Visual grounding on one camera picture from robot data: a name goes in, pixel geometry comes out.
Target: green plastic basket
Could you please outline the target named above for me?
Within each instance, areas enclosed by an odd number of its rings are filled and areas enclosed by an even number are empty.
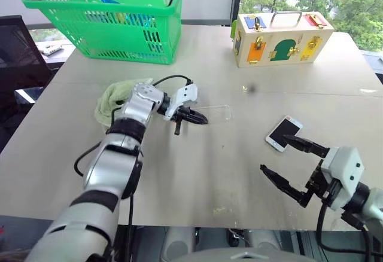
[[[86,56],[170,64],[181,36],[182,0],[23,0]]]

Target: green door panel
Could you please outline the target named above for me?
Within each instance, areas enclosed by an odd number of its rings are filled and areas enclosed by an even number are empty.
[[[295,47],[295,41],[293,39],[284,39],[283,41],[280,41],[274,48],[276,54],[275,57],[271,59],[271,61],[288,60],[290,58],[290,56],[287,55],[288,51],[293,47]]]

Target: phone screen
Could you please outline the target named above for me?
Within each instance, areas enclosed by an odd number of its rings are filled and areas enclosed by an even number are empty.
[[[279,126],[271,133],[270,137],[283,148],[286,147],[287,143],[283,139],[283,135],[295,135],[299,131],[299,127],[295,124],[284,119]]]

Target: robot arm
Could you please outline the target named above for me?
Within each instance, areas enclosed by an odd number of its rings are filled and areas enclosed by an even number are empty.
[[[349,225],[362,229],[364,225],[382,243],[383,241],[383,191],[369,189],[360,182],[364,166],[356,148],[326,148],[307,139],[285,135],[292,147],[321,157],[317,168],[302,192],[290,186],[276,172],[261,165],[263,173],[281,191],[306,207],[315,194],[322,203],[334,211],[343,209],[342,219]]]
[[[153,113],[206,124],[202,114],[183,106],[197,99],[197,87],[189,84],[170,99],[152,85],[138,83],[122,107],[122,116],[107,132],[84,176],[84,191],[73,200],[32,249],[27,262],[107,261],[113,251],[121,199],[136,190],[142,162],[141,142]]]

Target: black office chair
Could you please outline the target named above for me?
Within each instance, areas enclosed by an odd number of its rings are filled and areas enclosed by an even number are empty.
[[[52,76],[22,17],[0,17],[0,152],[33,105],[15,91],[45,87]]]

